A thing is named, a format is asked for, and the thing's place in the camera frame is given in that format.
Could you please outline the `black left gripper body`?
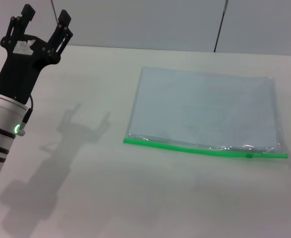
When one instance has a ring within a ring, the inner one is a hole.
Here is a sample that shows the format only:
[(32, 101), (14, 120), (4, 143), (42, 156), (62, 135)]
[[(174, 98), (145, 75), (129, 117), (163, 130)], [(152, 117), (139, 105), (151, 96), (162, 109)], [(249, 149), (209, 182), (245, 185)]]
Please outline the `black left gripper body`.
[[(17, 41), (34, 40), (30, 46), (31, 55), (14, 53)], [(41, 70), (51, 64), (57, 64), (60, 56), (48, 54), (47, 44), (38, 37), (23, 35), (22, 37), (4, 36), (0, 45), (6, 49), (7, 58), (0, 71), (0, 94), (26, 103), (36, 84)]]

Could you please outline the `black background pole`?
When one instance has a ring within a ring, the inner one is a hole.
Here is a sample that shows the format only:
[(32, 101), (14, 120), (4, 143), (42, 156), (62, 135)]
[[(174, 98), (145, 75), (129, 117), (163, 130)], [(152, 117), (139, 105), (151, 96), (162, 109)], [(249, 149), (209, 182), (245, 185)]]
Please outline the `black background pole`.
[(222, 18), (221, 18), (221, 22), (220, 22), (220, 26), (219, 26), (219, 29), (218, 29), (218, 34), (217, 34), (217, 38), (216, 38), (214, 50), (213, 50), (214, 53), (217, 51), (219, 37), (220, 37), (221, 30), (222, 30), (222, 25), (223, 25), (224, 17), (225, 17), (226, 11), (227, 11), (228, 2), (229, 2), (229, 0), (225, 0), (225, 5), (224, 5), (223, 13), (222, 13)]

